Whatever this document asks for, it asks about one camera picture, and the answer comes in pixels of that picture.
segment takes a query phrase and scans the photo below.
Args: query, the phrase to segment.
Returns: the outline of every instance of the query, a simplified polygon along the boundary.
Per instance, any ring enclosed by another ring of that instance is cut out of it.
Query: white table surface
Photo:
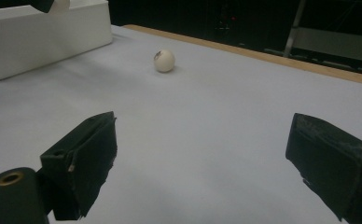
[[[297,112],[362,139],[362,84],[112,29],[111,45],[0,81],[0,173],[38,170],[80,122],[113,110],[115,166],[78,223],[339,223],[285,148]],[[159,49],[173,72],[155,71]]]

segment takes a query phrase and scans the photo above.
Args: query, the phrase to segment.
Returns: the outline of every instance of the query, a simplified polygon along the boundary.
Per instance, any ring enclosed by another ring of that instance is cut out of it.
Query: dark background
[[[28,1],[0,0],[0,7],[26,5]],[[114,25],[136,24],[281,54],[299,0],[108,0],[108,3]],[[362,35],[362,0],[308,0],[300,26]],[[296,55],[299,52],[293,49],[291,53]],[[308,62],[330,60],[346,64],[350,67],[346,70],[362,73],[360,61],[314,52],[302,53],[308,55],[305,59]]]

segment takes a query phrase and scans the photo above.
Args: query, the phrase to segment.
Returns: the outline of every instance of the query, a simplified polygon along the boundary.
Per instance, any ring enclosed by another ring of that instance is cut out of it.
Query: table
[[[362,75],[137,26],[112,31],[108,46],[0,81],[0,173],[39,169],[82,120],[112,110],[118,156],[79,223],[339,223],[285,147],[297,112],[362,139]],[[175,55],[169,74],[154,70],[159,49]]]

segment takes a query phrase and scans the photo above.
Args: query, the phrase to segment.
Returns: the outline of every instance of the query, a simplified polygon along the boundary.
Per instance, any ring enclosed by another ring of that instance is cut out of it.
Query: wooden table edge
[[[183,41],[186,43],[205,46],[205,47],[211,48],[211,49],[220,49],[220,50],[224,50],[227,52],[243,55],[245,57],[255,58],[255,59],[259,59],[259,60],[270,62],[270,63],[277,63],[280,65],[298,68],[298,69],[301,69],[304,71],[310,71],[310,72],[314,72],[314,73],[329,76],[329,77],[337,77],[337,78],[341,78],[341,79],[345,79],[345,80],[349,80],[349,81],[353,81],[353,82],[362,83],[362,74],[344,71],[344,70],[337,69],[337,68],[326,67],[326,66],[314,64],[314,63],[306,63],[306,62],[288,59],[288,58],[284,58],[284,57],[280,57],[280,56],[276,56],[276,55],[257,52],[257,51],[253,51],[250,49],[241,49],[241,48],[237,48],[237,47],[233,47],[233,46],[229,46],[229,45],[225,45],[225,44],[220,44],[220,43],[216,43],[216,42],[212,42],[212,41],[208,41],[208,40],[203,40],[203,39],[185,36],[185,35],[177,35],[177,34],[165,32],[165,31],[155,30],[155,29],[146,28],[143,26],[138,26],[138,25],[133,25],[133,24],[124,25],[123,27],[134,30],[134,31],[139,31],[139,32],[143,32],[146,34],[150,34],[150,35],[157,35],[157,36],[162,36],[162,37],[166,37],[166,38],[171,38],[174,40]]]

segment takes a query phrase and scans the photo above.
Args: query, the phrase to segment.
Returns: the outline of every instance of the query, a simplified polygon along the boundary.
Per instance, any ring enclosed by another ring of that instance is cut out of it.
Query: ball
[[[155,54],[154,64],[156,70],[162,73],[167,73],[174,68],[175,57],[168,49],[162,49]]]

